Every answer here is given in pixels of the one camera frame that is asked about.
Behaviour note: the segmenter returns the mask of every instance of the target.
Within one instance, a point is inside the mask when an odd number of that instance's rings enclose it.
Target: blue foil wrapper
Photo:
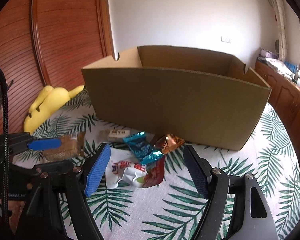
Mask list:
[[[146,165],[153,163],[164,156],[164,154],[157,149],[153,148],[146,141],[146,133],[139,132],[133,135],[130,135],[123,139],[123,141],[128,145],[130,150],[140,161],[140,164]]]

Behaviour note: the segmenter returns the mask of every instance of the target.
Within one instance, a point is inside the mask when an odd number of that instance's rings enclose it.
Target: blue handle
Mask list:
[[[44,151],[49,149],[57,149],[61,146],[59,138],[38,139],[28,144],[28,148],[35,151]]]

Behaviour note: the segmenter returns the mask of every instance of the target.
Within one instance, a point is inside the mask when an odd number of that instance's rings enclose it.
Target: snack wrapper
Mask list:
[[[182,138],[173,134],[167,134],[157,140],[154,144],[154,147],[161,150],[163,154],[167,154],[171,151],[174,151],[175,149],[178,149],[184,143],[185,140],[183,140]]]
[[[104,129],[98,134],[98,142],[123,142],[123,138],[129,135],[127,129]]]
[[[164,159],[145,166],[138,163],[131,151],[112,148],[106,168],[107,188],[116,188],[121,180],[138,188],[160,184],[164,177]]]
[[[44,150],[42,155],[46,163],[57,162],[74,157],[84,157],[84,132],[71,133],[60,137],[61,146]]]
[[[123,141],[128,145],[142,165],[155,162],[164,156],[162,152],[152,147],[146,141],[145,132],[130,135],[124,138]]]

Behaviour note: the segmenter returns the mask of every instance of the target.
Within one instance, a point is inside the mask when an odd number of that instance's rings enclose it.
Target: wooden wardrobe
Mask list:
[[[7,83],[14,81],[9,132],[23,131],[45,85],[82,85],[81,68],[111,54],[108,0],[9,0],[0,11],[0,68]]]

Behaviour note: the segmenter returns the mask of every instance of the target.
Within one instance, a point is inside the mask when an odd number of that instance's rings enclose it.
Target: white wall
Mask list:
[[[288,47],[288,61],[300,66],[300,20],[290,5],[283,0],[286,14],[285,30]]]
[[[254,67],[275,51],[278,28],[267,0],[109,0],[115,51],[160,44],[234,54]],[[221,42],[221,36],[232,44]]]

